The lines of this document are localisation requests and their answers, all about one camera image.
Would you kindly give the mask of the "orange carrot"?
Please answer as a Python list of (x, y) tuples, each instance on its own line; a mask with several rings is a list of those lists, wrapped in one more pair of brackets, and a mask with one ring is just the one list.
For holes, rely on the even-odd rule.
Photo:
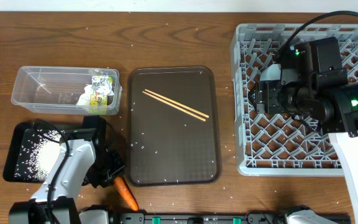
[(125, 180), (122, 177), (116, 177), (113, 180), (114, 187), (119, 192), (120, 196), (124, 199), (125, 203), (135, 212), (139, 211), (139, 206), (130, 191), (129, 187), (127, 186)]

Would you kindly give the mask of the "white rice pile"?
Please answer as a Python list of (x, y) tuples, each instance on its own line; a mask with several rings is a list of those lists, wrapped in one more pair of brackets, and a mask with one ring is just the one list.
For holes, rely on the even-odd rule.
[(43, 182), (60, 153), (61, 135), (56, 130), (27, 129), (14, 166), (14, 182)]

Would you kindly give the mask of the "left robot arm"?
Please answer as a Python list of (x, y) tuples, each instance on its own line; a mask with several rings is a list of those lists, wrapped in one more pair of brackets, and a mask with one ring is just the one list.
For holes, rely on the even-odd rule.
[(107, 206), (78, 211), (84, 185), (109, 187), (124, 169), (122, 157), (110, 149), (100, 116), (85, 116), (80, 126), (35, 119), (13, 132), (3, 171), (7, 182), (40, 183), (39, 189), (9, 211), (9, 223), (119, 223)]

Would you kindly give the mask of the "white tissue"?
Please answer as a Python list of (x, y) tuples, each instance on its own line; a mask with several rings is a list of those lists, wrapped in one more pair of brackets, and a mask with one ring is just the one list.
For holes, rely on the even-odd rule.
[(93, 89), (91, 85), (86, 85), (84, 87), (84, 93), (80, 95), (76, 105), (77, 106), (89, 106), (91, 102), (91, 95), (93, 94)]

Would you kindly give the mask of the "light blue bowl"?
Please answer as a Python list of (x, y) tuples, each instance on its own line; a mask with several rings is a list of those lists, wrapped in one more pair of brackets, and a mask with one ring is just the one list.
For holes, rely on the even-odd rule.
[(260, 82), (274, 81), (281, 79), (281, 65), (272, 64), (267, 67), (260, 75)]

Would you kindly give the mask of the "yellow snack wrapper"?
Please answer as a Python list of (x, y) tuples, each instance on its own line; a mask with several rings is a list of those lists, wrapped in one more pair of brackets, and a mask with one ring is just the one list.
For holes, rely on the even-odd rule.
[(96, 75), (91, 78), (90, 113), (106, 114), (107, 106), (113, 102), (113, 79), (108, 75)]

